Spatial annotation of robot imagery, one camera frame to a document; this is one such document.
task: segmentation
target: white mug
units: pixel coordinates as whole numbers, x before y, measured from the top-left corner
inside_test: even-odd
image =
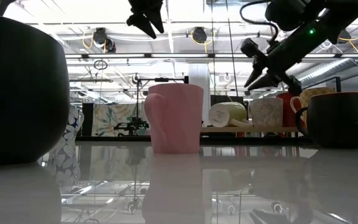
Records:
[[[212,126],[223,128],[227,126],[249,127],[247,110],[238,102],[217,103],[211,107],[208,113]]]

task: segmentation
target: black mug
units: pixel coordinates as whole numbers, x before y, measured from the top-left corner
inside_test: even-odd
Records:
[[[308,112],[307,130],[301,115]],[[296,112],[296,127],[324,147],[358,147],[358,93],[330,93],[313,96],[309,105]]]

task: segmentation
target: patterned mug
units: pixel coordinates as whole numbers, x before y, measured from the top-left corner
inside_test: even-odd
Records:
[[[281,98],[257,99],[250,102],[252,124],[255,127],[282,127],[283,104]]]
[[[295,100],[299,100],[301,102],[301,107],[308,107],[309,105],[309,100],[312,96],[316,96],[316,95],[322,95],[322,94],[327,94],[327,93],[335,93],[335,88],[330,88],[330,87],[321,87],[321,88],[311,88],[308,90],[303,90],[303,92],[301,93],[300,96],[294,96],[291,99],[291,108],[293,110],[294,113],[296,113],[298,110],[295,108],[294,102]],[[306,122],[306,112],[303,113],[302,115],[302,120],[304,122]]]

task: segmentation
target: glossy table surface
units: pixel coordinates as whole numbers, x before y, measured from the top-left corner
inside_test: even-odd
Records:
[[[358,223],[358,149],[77,142],[0,167],[0,224]]]

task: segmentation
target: mug handle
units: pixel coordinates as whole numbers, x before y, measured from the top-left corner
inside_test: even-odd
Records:
[[[250,124],[249,121],[247,121],[246,119],[243,119],[242,121],[231,119],[230,124],[236,127],[252,127],[252,124]]]
[[[305,108],[302,108],[300,110],[298,110],[295,114],[295,124],[296,124],[296,128],[298,128],[298,130],[306,137],[309,137],[309,134],[308,134],[308,131],[306,130],[306,128],[302,127],[302,124],[301,124],[301,116],[302,116],[302,113],[307,111],[308,108],[305,107]]]
[[[164,109],[167,107],[167,99],[157,93],[149,93],[144,101],[144,111],[146,118],[154,123],[161,130],[161,137],[167,140],[167,132],[165,130],[164,120],[166,115]]]
[[[299,100],[299,101],[300,101],[301,98],[300,98],[299,96],[294,96],[293,98],[291,98],[290,105],[291,105],[291,109],[293,110],[294,113],[296,113],[296,108],[295,108],[295,106],[293,105],[293,102],[294,102],[295,100]]]

